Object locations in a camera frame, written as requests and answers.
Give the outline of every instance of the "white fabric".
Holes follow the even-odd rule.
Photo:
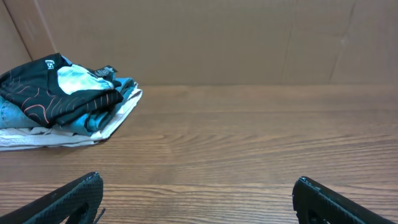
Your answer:
[[[96,144],[100,140],[107,139],[127,118],[141,99],[142,90],[135,89],[129,99],[116,113],[114,118],[102,131],[97,131],[91,136],[82,136],[55,128],[6,128],[0,129],[0,151],[32,149],[36,147],[57,147],[57,146],[87,146]]]
[[[68,95],[79,90],[113,90],[114,85],[101,77],[96,77],[79,65],[64,66],[57,71],[58,84]]]

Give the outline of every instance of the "wooden table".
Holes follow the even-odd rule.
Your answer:
[[[398,222],[397,86],[144,86],[111,139],[0,153],[0,215],[93,170],[100,223],[297,223],[307,175]]]

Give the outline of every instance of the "wall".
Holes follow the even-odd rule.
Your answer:
[[[0,1],[0,49],[0,75],[30,61],[29,54],[2,1]]]
[[[397,83],[396,0],[5,0],[33,58],[142,84]]]

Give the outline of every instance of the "white logo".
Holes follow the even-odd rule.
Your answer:
[[[46,60],[45,63],[49,69],[54,69],[55,62],[53,60]]]

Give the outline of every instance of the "denim fabric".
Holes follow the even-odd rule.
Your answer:
[[[96,131],[102,130],[111,121],[120,107],[128,100],[131,92],[137,88],[132,78],[117,78],[116,81],[121,83],[121,86],[116,87],[116,90],[123,96],[121,103],[116,104],[107,111],[84,114],[71,124],[59,128],[63,131],[70,131],[85,136],[91,136]]]
[[[34,128],[40,125],[28,118],[18,106],[0,96],[0,129]]]

